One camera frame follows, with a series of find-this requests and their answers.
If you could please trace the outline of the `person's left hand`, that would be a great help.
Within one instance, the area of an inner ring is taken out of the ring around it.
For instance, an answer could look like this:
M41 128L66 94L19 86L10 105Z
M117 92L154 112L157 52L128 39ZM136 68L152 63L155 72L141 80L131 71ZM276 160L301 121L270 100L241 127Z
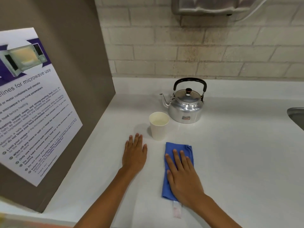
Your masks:
M125 170L133 173L134 175L138 174L144 167L146 161L142 160L142 148L143 148L143 136L139 133L135 134L134 146L135 149L133 152L129 151L129 140L125 143L122 165Z

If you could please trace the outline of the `brown cabinet side panel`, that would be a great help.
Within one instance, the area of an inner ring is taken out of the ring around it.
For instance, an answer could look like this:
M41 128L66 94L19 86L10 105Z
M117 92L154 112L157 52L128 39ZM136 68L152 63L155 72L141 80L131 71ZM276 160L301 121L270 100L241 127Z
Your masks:
M33 27L83 126L35 187L0 164L0 202L43 213L115 89L94 0L0 0L0 31Z

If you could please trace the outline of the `white printed poster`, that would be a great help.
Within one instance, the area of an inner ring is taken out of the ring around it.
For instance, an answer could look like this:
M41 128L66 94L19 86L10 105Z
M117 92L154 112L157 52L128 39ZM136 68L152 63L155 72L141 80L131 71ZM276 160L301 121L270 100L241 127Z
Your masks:
M81 127L35 29L0 31L0 163L37 187Z

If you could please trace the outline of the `white paper cup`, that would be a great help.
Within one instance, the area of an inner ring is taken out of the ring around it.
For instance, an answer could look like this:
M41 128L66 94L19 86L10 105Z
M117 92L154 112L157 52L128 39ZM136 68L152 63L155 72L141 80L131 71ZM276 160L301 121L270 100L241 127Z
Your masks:
M165 139L170 117L164 112L154 112L149 116L152 137L156 141Z

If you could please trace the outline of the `silver metal kettle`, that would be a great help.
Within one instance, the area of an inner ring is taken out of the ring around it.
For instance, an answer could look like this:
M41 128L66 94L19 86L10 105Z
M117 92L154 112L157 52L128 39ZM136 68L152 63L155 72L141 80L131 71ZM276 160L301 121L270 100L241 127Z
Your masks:
M203 93L200 94L202 96L202 100L200 102L194 104L187 104L177 101L174 98L174 93L177 92L176 91L177 85L187 81L194 81L203 84L204 86ZM179 123L190 124L199 121L202 115L202 110L204 105L203 98L206 90L207 90L207 83L204 80L195 77L185 77L177 80L174 83L173 95L170 96L170 102L166 101L165 96L162 93L160 95L162 96L163 105L166 108L168 108L168 114L173 120Z

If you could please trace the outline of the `grey wall dispenser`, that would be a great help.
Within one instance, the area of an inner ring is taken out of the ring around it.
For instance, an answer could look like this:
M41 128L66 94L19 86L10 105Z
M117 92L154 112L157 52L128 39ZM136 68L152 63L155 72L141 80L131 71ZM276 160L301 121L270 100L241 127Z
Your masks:
M267 0L171 0L174 15L232 15L247 13Z

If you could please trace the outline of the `person's right hand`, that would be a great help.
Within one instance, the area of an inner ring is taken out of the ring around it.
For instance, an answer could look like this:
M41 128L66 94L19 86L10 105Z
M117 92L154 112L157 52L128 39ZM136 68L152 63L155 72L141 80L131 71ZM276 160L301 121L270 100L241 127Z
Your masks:
M168 154L165 155L169 170L174 178L174 185L170 186L173 195L176 196L177 194L193 194L199 192L204 193L203 186L197 173L188 172L187 157L185 156L184 151L181 150L180 154L183 159L184 169L177 169L170 156Z

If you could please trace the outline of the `silver kettle lid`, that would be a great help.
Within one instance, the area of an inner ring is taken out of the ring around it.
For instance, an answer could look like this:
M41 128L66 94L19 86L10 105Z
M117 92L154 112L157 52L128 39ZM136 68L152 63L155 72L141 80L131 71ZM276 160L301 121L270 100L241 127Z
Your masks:
M198 92L193 91L191 88L178 90L174 93L174 98L177 101L187 104L198 103L202 100L202 96Z

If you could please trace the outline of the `person's left forearm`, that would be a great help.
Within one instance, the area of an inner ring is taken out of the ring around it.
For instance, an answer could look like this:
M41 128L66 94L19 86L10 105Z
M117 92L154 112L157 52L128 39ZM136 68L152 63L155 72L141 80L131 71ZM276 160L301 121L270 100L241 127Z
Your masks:
M134 177L142 170L140 165L124 165L73 228L110 228L124 194Z

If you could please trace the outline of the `person's right forearm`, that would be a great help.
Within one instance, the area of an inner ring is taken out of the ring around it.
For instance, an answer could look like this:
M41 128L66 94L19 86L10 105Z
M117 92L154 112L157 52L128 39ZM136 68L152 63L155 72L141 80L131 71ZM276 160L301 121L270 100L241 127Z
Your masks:
M204 219L211 228L242 228L203 192L177 194L176 198Z

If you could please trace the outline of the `blue cloth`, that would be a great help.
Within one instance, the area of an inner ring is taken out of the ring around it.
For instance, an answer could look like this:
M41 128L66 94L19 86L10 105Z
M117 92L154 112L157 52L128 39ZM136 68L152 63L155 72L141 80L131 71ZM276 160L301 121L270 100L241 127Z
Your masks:
M173 150L176 149L177 151L184 151L184 154L186 157L189 157L192 164L194 165L194 159L193 159L193 150L191 145L184 145L184 144L175 144L171 142L166 142L165 145L165 155L168 154L170 158L172 159L173 163L175 164ZM173 202L173 217L174 218L182 218L182 204L176 199L176 197L173 195L170 184L167 177L167 170L169 170L168 163L166 161L166 158L164 157L164 163L165 163L165 176L163 181L163 187L162 187L162 198L171 200Z

